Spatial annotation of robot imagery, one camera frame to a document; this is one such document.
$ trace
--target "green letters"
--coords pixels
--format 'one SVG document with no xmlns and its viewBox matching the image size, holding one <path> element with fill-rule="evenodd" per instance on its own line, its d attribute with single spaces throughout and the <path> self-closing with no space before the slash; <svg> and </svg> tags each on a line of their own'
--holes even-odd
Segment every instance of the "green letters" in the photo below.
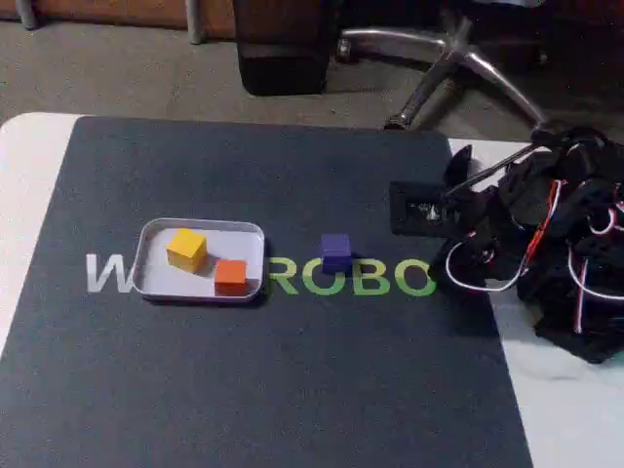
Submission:
<svg viewBox="0 0 624 468">
<path fill-rule="evenodd" d="M 312 258 L 305 264 L 302 273 L 303 284 L 308 290 L 310 290 L 311 293 L 318 295 L 333 295 L 340 293 L 342 288 L 344 288 L 344 273 L 336 273 L 333 284 L 329 288 L 319 288 L 314 283 L 312 273 L 314 272 L 314 269 L 321 264 L 321 261 L 322 260 L 320 258 Z"/>
<path fill-rule="evenodd" d="M 282 273 L 269 272 L 269 278 L 277 281 L 286 294 L 299 294 L 290 281 L 290 278 L 296 274 L 296 263 L 289 258 L 285 258 L 284 256 L 272 256 L 269 258 L 269 263 L 280 263 L 286 266 L 286 270 Z"/>
<path fill-rule="evenodd" d="M 372 273 L 363 273 L 362 265 L 374 267 Z M 384 295 L 390 291 L 390 282 L 383 277 L 386 265 L 375 258 L 359 258 L 353 261 L 353 294 L 354 295 Z M 376 281 L 376 288 L 365 288 L 364 280 Z"/>
<path fill-rule="evenodd" d="M 416 266 L 421 268 L 424 271 L 425 276 L 427 278 L 427 284 L 421 288 L 420 290 L 415 290 L 408 286 L 408 282 L 406 281 L 406 270 L 410 266 Z M 408 260 L 403 260 L 401 263 L 397 265 L 394 270 L 394 276 L 397 280 L 397 286 L 403 291 L 405 294 L 413 295 L 416 297 L 423 297 L 424 295 L 431 295 L 433 291 L 436 290 L 436 282 L 429 278 L 427 275 L 427 271 L 429 271 L 429 265 L 421 260 L 416 260 L 410 258 Z"/>
</svg>

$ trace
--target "blue cube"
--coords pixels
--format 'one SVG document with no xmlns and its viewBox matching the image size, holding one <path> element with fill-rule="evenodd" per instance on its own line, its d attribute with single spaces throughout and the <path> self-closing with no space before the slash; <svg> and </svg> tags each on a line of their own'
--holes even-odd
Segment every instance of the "blue cube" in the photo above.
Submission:
<svg viewBox="0 0 624 468">
<path fill-rule="evenodd" d="M 349 236 L 346 234 L 323 234 L 321 237 L 321 257 L 325 273 L 348 272 L 351 269 L 352 255 Z"/>
</svg>

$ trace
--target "robotic arm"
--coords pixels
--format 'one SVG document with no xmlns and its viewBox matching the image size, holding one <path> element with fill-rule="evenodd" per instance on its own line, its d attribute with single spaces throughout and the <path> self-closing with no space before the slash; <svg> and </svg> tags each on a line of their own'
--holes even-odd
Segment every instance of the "robotic arm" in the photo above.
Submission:
<svg viewBox="0 0 624 468">
<path fill-rule="evenodd" d="M 470 158 L 470 147 L 452 158 L 445 187 L 393 183 L 393 232 L 446 238 L 435 281 L 478 293 L 516 287 L 542 310 L 536 333 L 582 359 L 601 363 L 623 348 L 624 148 L 579 128 L 537 134 L 468 178 Z M 498 186 L 471 190 L 502 169 Z"/>
</svg>

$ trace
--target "yellow cube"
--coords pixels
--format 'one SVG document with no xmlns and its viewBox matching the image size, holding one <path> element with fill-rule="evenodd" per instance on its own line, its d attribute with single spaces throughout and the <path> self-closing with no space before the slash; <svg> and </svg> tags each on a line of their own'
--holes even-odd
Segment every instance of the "yellow cube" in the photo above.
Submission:
<svg viewBox="0 0 624 468">
<path fill-rule="evenodd" d="M 170 265 L 195 273 L 206 260 L 206 238 L 188 229 L 180 229 L 167 247 Z"/>
</svg>

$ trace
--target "cable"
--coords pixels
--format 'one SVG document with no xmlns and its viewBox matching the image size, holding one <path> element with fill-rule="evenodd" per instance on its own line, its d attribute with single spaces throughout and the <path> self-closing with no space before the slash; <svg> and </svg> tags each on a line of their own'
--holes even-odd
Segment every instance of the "cable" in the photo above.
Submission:
<svg viewBox="0 0 624 468">
<path fill-rule="evenodd" d="M 531 259 L 533 258 L 533 256 L 535 255 L 535 252 L 537 252 L 537 248 L 539 247 L 539 244 L 541 243 L 542 238 L 544 237 L 544 232 L 546 232 L 546 229 L 550 225 L 550 221 L 553 218 L 553 215 L 555 214 L 557 207 L 559 206 L 559 199 L 561 196 L 563 186 L 564 186 L 564 183 L 561 180 L 553 180 L 553 185 L 551 186 L 550 195 L 549 195 L 550 208 L 548 210 L 548 215 L 546 216 L 546 219 L 544 220 L 544 222 L 542 222 L 542 224 L 537 227 L 537 229 L 535 230 L 535 233 L 533 234 L 533 238 L 531 239 L 530 243 L 528 244 L 528 247 L 526 248 L 526 255 L 527 255 L 526 263 L 529 263 Z"/>
<path fill-rule="evenodd" d="M 613 197 L 617 198 L 617 192 L 618 192 L 619 188 L 620 188 L 620 184 L 617 183 L 616 186 L 615 186 L 615 191 L 613 192 Z M 617 208 L 617 210 L 624 215 L 624 202 L 621 202 L 621 201 L 620 202 L 615 202 L 615 208 Z M 615 224 L 613 226 L 613 229 L 615 229 L 617 231 L 624 232 L 624 227 L 622 227 L 622 226 L 620 226 L 618 224 Z"/>
<path fill-rule="evenodd" d="M 617 221 L 617 213 L 613 208 L 608 209 L 608 224 L 604 229 L 596 229 L 592 226 L 591 218 L 587 216 L 587 220 L 589 221 L 589 230 L 592 231 L 592 234 L 595 236 L 603 236 L 611 232 L 611 229 L 615 227 L 615 223 Z"/>
<path fill-rule="evenodd" d="M 611 295 L 611 294 L 603 294 L 601 292 L 595 292 L 587 288 L 583 283 L 581 283 L 581 280 L 579 280 L 578 277 L 576 276 L 576 272 L 574 271 L 574 266 L 572 265 L 573 256 L 574 256 L 574 253 L 572 252 L 572 247 L 567 246 L 567 271 L 569 272 L 569 276 L 572 279 L 572 281 L 576 283 L 576 286 L 578 286 L 582 291 L 584 291 L 585 293 L 593 297 L 598 297 L 604 300 L 618 300 L 618 301 L 624 300 L 624 296 L 622 295 Z"/>
<path fill-rule="evenodd" d="M 559 198 L 561 195 L 561 191 L 562 191 L 562 187 L 564 186 L 564 183 L 561 180 L 554 180 L 553 181 L 553 186 L 551 188 L 551 194 L 550 194 L 550 207 L 548 210 L 548 216 L 546 217 L 546 219 L 544 220 L 544 222 L 542 223 L 542 225 L 538 228 L 538 230 L 535 231 L 535 236 L 533 236 L 533 239 L 531 240 L 530 244 L 528 245 L 528 247 L 526 248 L 526 252 L 523 255 L 523 259 L 520 262 L 520 266 L 518 267 L 518 271 L 516 272 L 516 274 L 514 275 L 514 277 L 509 280 L 507 283 L 505 283 L 503 286 L 500 286 L 498 288 L 487 288 L 487 287 L 482 287 L 482 286 L 475 286 L 475 285 L 469 285 L 467 283 L 463 283 L 459 280 L 457 280 L 454 276 L 452 276 L 452 273 L 450 272 L 450 258 L 452 257 L 453 253 L 459 249 L 461 246 L 463 246 L 463 242 L 459 242 L 457 244 L 455 244 L 455 246 L 448 252 L 447 255 L 447 260 L 445 261 L 445 269 L 447 270 L 447 276 L 448 278 L 457 286 L 461 287 L 461 288 L 465 288 L 467 290 L 470 291 L 478 291 L 481 293 L 502 293 L 503 291 L 507 291 L 510 288 L 513 288 L 516 283 L 518 282 L 518 279 L 525 274 L 526 272 L 526 268 L 527 268 L 527 264 L 530 261 L 530 257 L 535 253 L 535 250 L 537 249 L 537 246 L 539 246 L 539 242 L 541 241 L 541 238 L 544 234 L 544 230 L 548 227 L 548 224 L 550 223 L 550 220 L 552 219 L 553 215 L 555 214 L 555 211 L 557 210 L 557 206 L 559 205 Z M 474 232 L 469 234 L 469 237 L 474 236 Z"/>
<path fill-rule="evenodd" d="M 455 283 L 456 285 L 458 285 L 461 288 L 465 288 L 466 290 L 470 290 L 470 291 L 478 291 L 480 293 L 502 293 L 503 291 L 509 290 L 510 288 L 513 288 L 514 285 L 518 282 L 518 278 L 520 278 L 520 275 L 522 275 L 523 270 L 525 269 L 525 265 L 527 264 L 526 260 L 527 260 L 527 256 L 525 255 L 523 257 L 523 260 L 520 262 L 520 267 L 518 268 L 518 271 L 516 272 L 516 274 L 514 275 L 514 277 L 509 280 L 505 285 L 499 287 L 499 288 L 485 288 L 482 286 L 474 286 L 474 285 L 469 285 L 467 283 L 462 283 L 461 281 L 457 280 L 454 276 L 452 276 L 452 273 L 450 272 L 450 258 L 452 257 L 453 253 L 459 249 L 461 246 L 463 246 L 463 242 L 460 242 L 458 244 L 455 245 L 455 247 L 453 247 L 447 255 L 447 261 L 445 262 L 445 268 L 447 270 L 447 276 L 448 278 Z"/>
<path fill-rule="evenodd" d="M 575 150 L 576 148 L 578 148 L 581 145 L 580 142 L 573 144 L 566 152 L 565 152 L 565 156 L 567 156 L 569 154 L 570 151 Z"/>
<path fill-rule="evenodd" d="M 496 256 L 496 252 L 494 251 L 494 249 L 492 249 L 489 252 L 489 255 L 487 256 L 487 259 L 484 261 L 484 264 L 487 265 L 488 263 L 490 263 L 492 260 L 494 260 L 495 256 Z"/>
<path fill-rule="evenodd" d="M 583 268 L 581 269 L 581 284 L 585 286 L 585 282 L 587 280 L 587 265 L 589 264 L 589 260 L 585 258 L 585 262 L 583 263 Z M 585 292 L 579 288 L 578 290 L 578 300 L 576 303 L 576 317 L 574 318 L 574 331 L 577 334 L 583 333 L 583 305 L 585 302 Z"/>
<path fill-rule="evenodd" d="M 518 229 L 520 229 L 521 231 L 526 231 L 525 227 L 522 226 L 519 222 L 517 222 L 513 215 L 511 215 L 510 218 L 511 218 L 511 222 L 513 222 Z"/>
</svg>

